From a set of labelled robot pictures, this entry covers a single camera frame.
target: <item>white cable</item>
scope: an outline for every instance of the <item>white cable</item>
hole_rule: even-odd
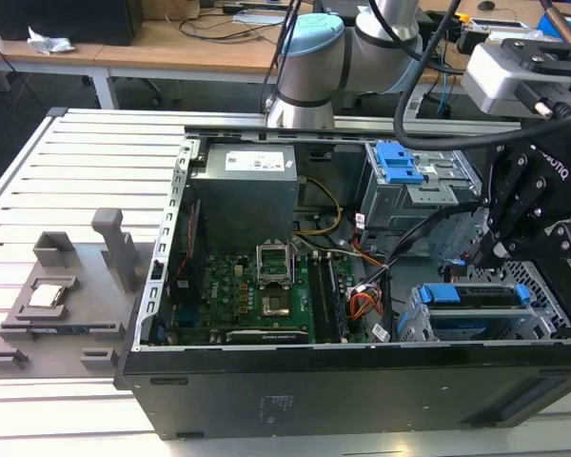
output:
[[[323,251],[325,251],[325,252],[339,252],[339,253],[341,253],[341,254],[350,255],[351,257],[362,257],[362,255],[361,255],[361,254],[358,254],[357,252],[351,252],[351,251],[349,251],[349,250],[344,250],[344,249],[320,248],[319,246],[318,246],[318,247],[315,247],[315,246],[310,245],[310,244],[309,244],[307,241],[305,241],[304,239],[299,238],[298,236],[297,236],[296,238],[298,238],[299,240],[301,240],[301,242],[303,242],[305,245],[307,245],[309,248],[311,248],[311,249],[313,249],[313,250],[323,250]]]

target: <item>ram slot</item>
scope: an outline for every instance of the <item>ram slot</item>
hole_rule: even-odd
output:
[[[341,337],[334,312],[332,289],[334,284],[330,281],[329,263],[325,259],[309,254],[308,265],[315,342],[338,343]]]

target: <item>blue plastic tab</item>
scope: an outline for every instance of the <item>blue plastic tab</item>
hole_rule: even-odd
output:
[[[425,284],[419,293],[423,303],[460,303],[457,288],[452,284]]]
[[[388,184],[420,184],[423,177],[414,167],[389,167],[385,169],[384,179]]]
[[[398,143],[387,143],[380,141],[377,143],[377,157],[383,167],[400,166],[409,167],[413,157]]]
[[[398,326],[396,327],[396,333],[400,334],[407,320],[408,320],[408,311],[406,311],[398,321]]]
[[[419,289],[419,295],[421,295],[421,301],[423,303],[431,303],[433,298],[431,297],[431,292],[427,286],[423,286]]]
[[[380,141],[377,143],[377,159],[388,184],[423,182],[423,176],[414,167],[414,157],[402,145]]]
[[[524,284],[518,284],[516,286],[516,292],[523,305],[527,306],[531,304],[531,292],[529,292],[529,289],[526,288]]]

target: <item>orange wire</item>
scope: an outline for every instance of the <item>orange wire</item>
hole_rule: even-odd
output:
[[[375,308],[377,310],[377,312],[381,315],[384,314],[383,310],[377,305],[377,302],[374,300],[374,298],[372,298],[370,295],[368,295],[367,293],[363,293],[363,292],[359,292],[356,293],[355,295],[353,295],[353,297],[351,297],[351,301],[349,303],[350,306],[350,310],[351,310],[351,319],[353,319],[354,321],[357,321],[361,316],[363,316],[367,311],[368,311],[368,304],[366,302],[365,306],[361,307],[360,309],[358,309],[357,311],[356,309],[356,305],[358,302],[359,298],[365,298],[365,300],[367,302],[370,303],[370,305]]]
[[[360,245],[358,245],[358,242],[355,241],[355,240],[353,241],[353,248],[354,248],[355,250],[357,250],[358,253],[359,253],[362,257],[364,257],[365,260],[367,260],[368,262],[370,262],[372,265],[376,265],[377,267],[382,267],[382,266],[383,266],[383,264],[382,264],[381,262],[379,262],[377,259],[375,259],[374,257],[370,257],[370,255],[369,255],[368,253],[364,252],[364,251],[362,250],[362,248],[360,248]]]

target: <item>sticker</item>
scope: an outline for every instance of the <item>sticker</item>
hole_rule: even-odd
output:
[[[433,173],[433,174],[438,174],[438,172],[436,171],[436,169],[434,168],[433,165],[428,165],[428,166],[423,166],[423,165],[418,165],[417,166],[417,170],[419,171],[419,173]]]
[[[276,424],[294,406],[294,395],[265,395],[260,397],[258,419],[264,424]]]
[[[30,331],[32,333],[49,333],[49,334],[55,334],[55,333],[59,333],[59,331],[57,331],[57,328],[31,328]]]
[[[226,171],[285,171],[284,154],[267,150],[232,150],[226,154]]]
[[[389,332],[378,324],[374,325],[374,327],[372,328],[372,333],[374,334],[374,336],[379,338],[379,340],[381,340],[382,343],[384,343],[385,340],[387,341],[389,340]]]

